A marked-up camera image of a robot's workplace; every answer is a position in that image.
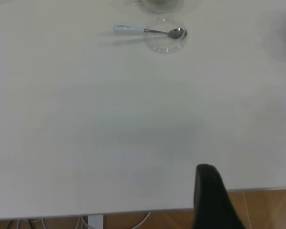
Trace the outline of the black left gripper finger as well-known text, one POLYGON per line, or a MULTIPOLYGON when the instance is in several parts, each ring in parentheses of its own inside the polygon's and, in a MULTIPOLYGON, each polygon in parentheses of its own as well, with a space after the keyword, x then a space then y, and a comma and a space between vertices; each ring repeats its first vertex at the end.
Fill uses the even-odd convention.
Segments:
POLYGON ((218 170, 209 164, 196 167, 194 229, 243 229, 218 170))

